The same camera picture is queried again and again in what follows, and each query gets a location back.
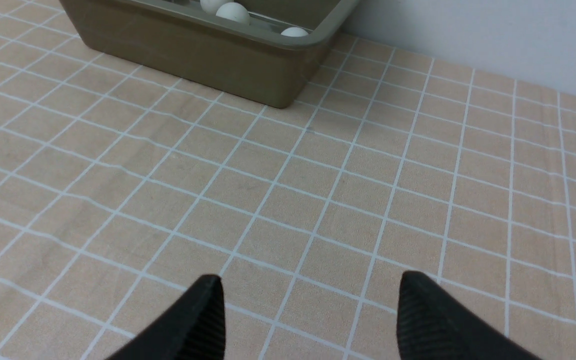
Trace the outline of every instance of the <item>white grid line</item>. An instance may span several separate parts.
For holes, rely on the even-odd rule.
[[[356,45],[357,45],[357,39],[355,39],[354,42],[352,43],[352,48],[354,48]],[[346,56],[342,62],[342,66],[343,66],[343,64],[346,63],[347,59],[348,59],[348,57]],[[337,72],[334,75],[333,81],[335,79],[337,79],[338,76],[339,76],[339,72]],[[304,137],[304,135],[306,134],[306,130],[309,128],[309,126],[313,122],[313,119],[316,115],[316,112],[318,111],[318,109],[320,109],[320,107],[323,104],[323,101],[326,99],[326,96],[329,93],[330,93],[330,89],[327,89],[324,92],[324,95],[319,100],[317,109],[312,114],[310,119],[308,119],[308,123],[305,126],[304,132],[301,133],[301,137],[299,138],[300,141]],[[366,116],[367,113],[368,113],[368,109],[366,109],[366,112],[364,113],[364,117]],[[354,138],[352,140],[352,143],[355,143],[357,141],[357,137],[359,136],[359,133],[361,132],[362,126],[363,126],[363,122],[357,128],[357,130],[354,134]],[[353,145],[351,144],[350,147],[348,148],[348,150],[346,151],[345,158],[343,159],[343,162],[341,165],[342,170],[346,167],[346,164],[348,163],[348,159],[350,158],[350,153],[352,152],[352,150],[353,150]],[[338,171],[338,173],[336,174],[336,178],[334,179],[334,183],[333,183],[332,187],[330,188],[330,191],[328,192],[328,196],[324,202],[324,205],[323,205],[323,207],[319,213],[318,219],[317,219],[317,221],[314,225],[314,228],[312,230],[313,234],[316,234],[318,232],[320,224],[322,223],[322,219],[323,219],[324,215],[326,214],[326,211],[329,207],[330,199],[332,198],[333,193],[335,192],[335,190],[339,184],[339,180],[340,180],[342,175],[343,175],[342,171]],[[314,241],[314,235],[311,235],[308,238],[308,242],[306,243],[306,246],[301,253],[301,257],[299,258],[299,262],[297,263],[297,267],[295,268],[295,271],[294,271],[295,275],[292,276],[292,278],[290,279],[290,283],[288,283],[288,289],[286,290],[286,293],[284,294],[283,299],[281,300],[281,304],[279,305],[279,308],[277,309],[277,312],[276,312],[274,319],[273,319],[273,324],[270,326],[270,330],[268,330],[268,334],[265,337],[265,341],[263,342],[262,350],[258,356],[259,360],[262,360],[265,357],[266,352],[268,351],[268,348],[270,347],[270,341],[271,341],[271,339],[275,333],[277,323],[279,323],[279,319],[281,318],[282,314],[284,313],[284,310],[286,309],[286,304],[288,303],[288,299],[290,298],[290,295],[292,294],[293,289],[295,287],[295,283],[297,282],[297,278],[298,278],[297,274],[300,273],[302,266],[304,266],[304,262],[306,262],[306,257],[308,256],[308,251],[310,250],[311,246],[313,245],[313,241]]]
[[[471,94],[473,93],[473,82],[475,80],[475,70],[470,74],[470,86],[468,87],[468,96],[466,98],[466,110],[463,114],[463,125],[461,126],[461,136],[459,137],[459,148],[457,150],[457,160],[454,164],[454,171],[452,176],[452,185],[450,186],[450,201],[448,201],[448,212],[446,214],[445,225],[443,226],[443,238],[441,239],[441,253],[439,255],[439,267],[437,269],[437,283],[441,284],[444,278],[444,260],[446,259],[446,247],[448,246],[448,232],[450,231],[450,220],[455,207],[455,190],[457,189],[457,178],[459,174],[459,164],[462,158],[462,150],[464,148],[464,136],[466,134],[466,120],[468,119],[468,109],[471,102]]]
[[[557,117],[559,121],[559,127],[562,126],[562,109],[560,109],[562,95],[557,92]],[[566,154],[564,152],[564,134],[562,130],[559,130],[559,137],[561,139],[561,166],[563,168],[564,174],[564,191],[566,195],[566,218],[567,218],[567,230],[569,239],[569,250],[570,250],[570,267],[572,271],[572,285],[574,292],[574,315],[576,316],[576,257],[575,257],[575,244],[572,241],[572,217],[570,215],[570,193],[568,179],[566,176]]]
[[[395,52],[396,52],[396,50],[393,50],[393,52],[390,53],[390,61],[392,61],[392,59],[395,55]],[[430,71],[432,70],[434,63],[435,63],[435,60],[432,60],[430,62],[430,68],[428,70],[428,73],[430,73]],[[384,72],[382,73],[381,79],[384,79],[386,72],[387,72],[387,69],[385,69]],[[364,303],[365,303],[366,292],[368,292],[368,286],[370,285],[370,279],[371,279],[371,276],[373,275],[373,271],[375,269],[375,262],[377,260],[377,253],[379,251],[379,247],[380,247],[380,245],[382,243],[382,239],[384,237],[384,230],[386,229],[386,219],[388,218],[388,216],[390,214],[391,205],[393,204],[393,198],[395,196],[395,193],[397,192],[397,186],[398,186],[398,183],[400,180],[400,176],[402,175],[404,160],[406,159],[406,154],[408,153],[408,149],[410,147],[410,141],[413,137],[415,125],[417,123],[417,119],[419,116],[419,110],[421,109],[421,104],[424,100],[424,95],[426,93],[426,87],[428,86],[428,80],[429,79],[430,79],[430,75],[426,75],[425,83],[423,84],[423,90],[421,91],[421,94],[419,96],[419,101],[417,103],[416,112],[414,113],[412,124],[410,125],[410,131],[406,137],[406,144],[404,146],[404,150],[403,150],[402,155],[401,155],[402,160],[398,164],[397,173],[395,174],[395,178],[393,180],[393,187],[392,187],[390,194],[388,196],[388,204],[386,205],[386,209],[384,210],[384,214],[383,214],[383,219],[381,221],[381,225],[379,226],[379,232],[377,234],[377,240],[375,241],[375,244],[374,244],[373,249],[372,249],[372,253],[370,254],[370,263],[368,264],[368,271],[366,272],[366,276],[363,280],[363,285],[361,287],[361,297],[359,298],[359,302],[357,303],[357,306],[355,308],[354,317],[352,319],[352,325],[350,326],[350,333],[348,335],[348,338],[346,339],[345,352],[343,354],[343,360],[348,359],[349,351],[351,350],[352,345],[353,345],[353,341],[355,339],[355,333],[357,332],[357,326],[359,324],[359,319],[361,317],[361,312],[363,310]],[[377,96],[378,91],[379,91],[379,87],[377,87],[377,90],[375,91],[375,96]]]
[[[508,228],[507,240],[505,243],[505,305],[503,306],[503,335],[510,335],[510,274],[512,262],[512,239],[513,239],[513,186],[515,180],[515,110],[517,109],[517,80],[514,80],[512,87],[512,123],[510,129],[512,137],[510,138],[510,173],[508,187]]]

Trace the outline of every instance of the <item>ping pong ball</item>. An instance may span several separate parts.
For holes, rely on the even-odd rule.
[[[227,2],[217,10],[216,14],[219,18],[224,18],[243,25],[250,25],[250,14],[246,7],[238,4],[237,2]]]
[[[288,27],[286,30],[283,30],[281,34],[285,37],[298,38],[308,35],[308,32],[302,29],[301,27],[294,26],[294,27]]]
[[[233,0],[201,0],[199,4],[201,4],[201,9],[208,14],[215,15],[217,14],[217,10],[222,7],[222,5],[226,3],[231,3]]]

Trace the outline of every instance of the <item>white wall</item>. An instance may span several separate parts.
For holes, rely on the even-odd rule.
[[[576,0],[361,0],[344,28],[576,95]]]

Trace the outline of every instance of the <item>plastic tray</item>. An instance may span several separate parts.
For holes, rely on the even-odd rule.
[[[240,0],[243,25],[195,0],[59,0],[90,48],[271,107],[288,107],[359,0]],[[283,36],[301,27],[301,38]]]

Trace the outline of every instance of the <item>tan plastic bin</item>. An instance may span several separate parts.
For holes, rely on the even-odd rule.
[[[103,53],[242,98],[288,107],[359,0],[238,0],[243,25],[198,0],[59,0],[83,42]],[[301,27],[301,38],[283,36]]]

